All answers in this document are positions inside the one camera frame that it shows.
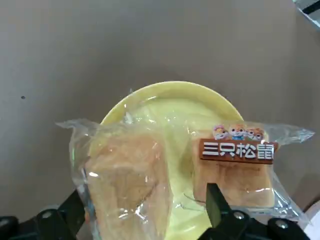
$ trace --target brown label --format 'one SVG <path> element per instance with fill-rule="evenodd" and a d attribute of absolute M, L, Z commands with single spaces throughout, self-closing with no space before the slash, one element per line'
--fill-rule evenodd
<path fill-rule="evenodd" d="M 277 142 L 202 138 L 199 157 L 211 161 L 272 164 L 277 149 Z"/>

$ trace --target bread loaf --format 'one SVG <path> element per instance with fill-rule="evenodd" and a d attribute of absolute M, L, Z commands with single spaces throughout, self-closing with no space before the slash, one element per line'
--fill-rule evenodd
<path fill-rule="evenodd" d="M 191 140 L 194 198 L 205 202 L 207 183 L 216 183 L 231 206 L 274 206 L 274 194 L 268 169 L 272 166 L 200 159 L 200 139 L 212 137 L 211 131 L 201 131 Z"/>
<path fill-rule="evenodd" d="M 103 240 L 163 239 L 172 196 L 155 136 L 111 136 L 85 170 Z"/>

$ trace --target cartoon squirrel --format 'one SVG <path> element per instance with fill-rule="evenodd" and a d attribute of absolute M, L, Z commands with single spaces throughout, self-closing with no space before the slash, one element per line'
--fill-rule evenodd
<path fill-rule="evenodd" d="M 233 124 L 229 128 L 229 133 L 232 136 L 232 140 L 244 140 L 246 131 L 243 124 Z"/>
<path fill-rule="evenodd" d="M 213 128 L 213 137 L 215 140 L 227 139 L 229 136 L 229 132 L 225 129 L 225 126 L 218 125 Z"/>
<path fill-rule="evenodd" d="M 252 140 L 261 141 L 264 138 L 264 131 L 258 127 L 248 128 L 246 130 L 246 135 Z"/>

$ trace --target plastic bag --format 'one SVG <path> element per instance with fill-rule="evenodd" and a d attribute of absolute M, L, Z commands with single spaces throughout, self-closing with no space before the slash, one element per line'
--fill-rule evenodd
<path fill-rule="evenodd" d="M 212 122 L 206 116 L 185 116 L 191 138 L 194 171 L 192 191 L 187 188 L 188 209 L 203 210 L 207 183 L 217 183 L 234 209 L 255 215 L 308 221 L 292 201 L 278 177 L 272 161 L 277 150 L 287 144 L 309 139 L 312 131 L 285 124 L 255 122 Z"/>
<path fill-rule="evenodd" d="M 165 148 L 155 126 L 85 119 L 69 144 L 72 180 L 89 214 L 94 239 L 163 240 L 172 193 Z"/>

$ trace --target gray table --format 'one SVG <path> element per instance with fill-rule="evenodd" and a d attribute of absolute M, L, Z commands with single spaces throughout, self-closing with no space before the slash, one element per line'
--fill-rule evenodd
<path fill-rule="evenodd" d="M 320 32 L 290 0 L 2 1 L 0 53 L 1 215 L 27 219 L 74 188 L 54 122 L 99 122 L 148 84 L 196 82 L 246 120 L 320 130 Z M 319 144 L 275 161 L 301 208 L 320 193 Z"/>

